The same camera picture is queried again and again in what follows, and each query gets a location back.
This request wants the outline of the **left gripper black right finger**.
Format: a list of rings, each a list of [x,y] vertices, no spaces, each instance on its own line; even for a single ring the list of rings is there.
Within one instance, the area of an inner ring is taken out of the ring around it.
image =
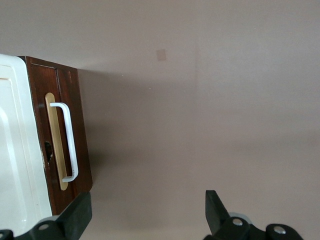
[[[215,190],[205,192],[205,217],[211,231],[206,240],[301,240],[292,227],[279,223],[260,230],[240,216],[230,216]]]

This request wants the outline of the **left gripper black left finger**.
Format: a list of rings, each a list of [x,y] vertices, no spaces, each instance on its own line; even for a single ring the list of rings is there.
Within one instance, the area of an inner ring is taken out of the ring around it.
[[[37,223],[28,232],[14,236],[12,230],[2,229],[2,240],[78,240],[92,219],[90,192],[80,193],[55,220]]]

